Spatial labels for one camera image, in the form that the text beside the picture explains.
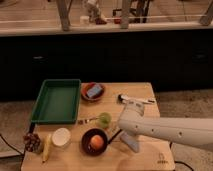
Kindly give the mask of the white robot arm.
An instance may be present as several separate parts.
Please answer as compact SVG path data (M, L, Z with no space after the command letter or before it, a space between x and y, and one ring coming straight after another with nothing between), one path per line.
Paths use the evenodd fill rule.
M118 126L136 135L145 135L213 152L213 118L169 118L144 116L144 105L129 100Z

